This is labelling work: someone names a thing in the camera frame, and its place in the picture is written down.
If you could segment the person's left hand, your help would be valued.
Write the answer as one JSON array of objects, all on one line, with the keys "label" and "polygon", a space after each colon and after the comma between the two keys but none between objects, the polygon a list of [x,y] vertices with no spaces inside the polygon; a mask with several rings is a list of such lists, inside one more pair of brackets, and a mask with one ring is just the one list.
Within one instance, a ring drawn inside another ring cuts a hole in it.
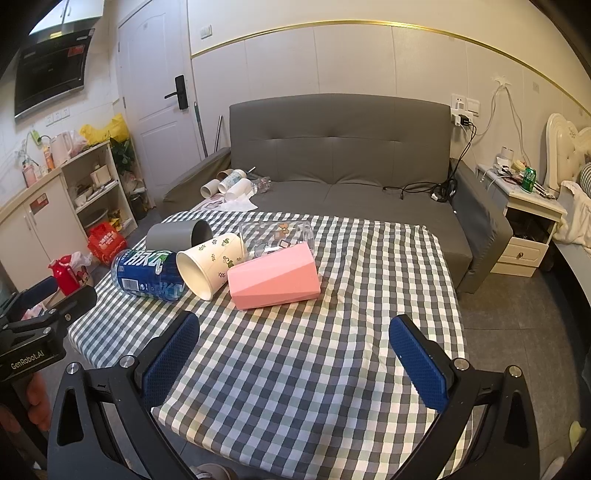
[{"label": "person's left hand", "polygon": [[[36,372],[28,381],[26,399],[29,403],[28,418],[40,431],[47,432],[51,424],[51,406],[45,381]],[[4,401],[1,402],[1,426],[9,433],[19,433],[21,425]]]}]

